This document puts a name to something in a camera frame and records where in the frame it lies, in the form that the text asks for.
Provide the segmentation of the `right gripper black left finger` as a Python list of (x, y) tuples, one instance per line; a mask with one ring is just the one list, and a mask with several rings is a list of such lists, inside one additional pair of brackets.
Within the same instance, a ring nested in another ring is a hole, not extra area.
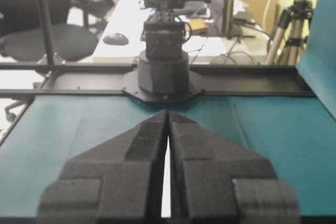
[(145, 223), (161, 216), (168, 113), (67, 160), (40, 199), (37, 223)]

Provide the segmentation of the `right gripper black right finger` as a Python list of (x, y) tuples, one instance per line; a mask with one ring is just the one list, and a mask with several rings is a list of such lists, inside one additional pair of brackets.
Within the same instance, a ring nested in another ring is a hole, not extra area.
[(299, 223), (292, 187), (269, 159), (176, 112), (170, 145), (183, 214), (193, 223)]

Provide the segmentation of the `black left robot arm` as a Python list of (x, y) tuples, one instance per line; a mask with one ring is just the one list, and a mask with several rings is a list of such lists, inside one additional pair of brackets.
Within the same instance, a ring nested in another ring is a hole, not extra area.
[(186, 2), (210, 3), (211, 0), (143, 0), (154, 14), (143, 24), (145, 50), (140, 53), (138, 83), (154, 94), (185, 93), (189, 86), (188, 55), (182, 46), (191, 37), (185, 23), (177, 21), (175, 9)]

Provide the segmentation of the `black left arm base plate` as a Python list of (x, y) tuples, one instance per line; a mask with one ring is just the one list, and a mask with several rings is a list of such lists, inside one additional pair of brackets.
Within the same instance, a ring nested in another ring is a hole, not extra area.
[(133, 64), (33, 62), (1, 64), (1, 69), (45, 75), (35, 89), (1, 89), (2, 98), (31, 100), (39, 95), (128, 95), (150, 103), (179, 103), (198, 95), (313, 97), (295, 67), (191, 65), (145, 67)]

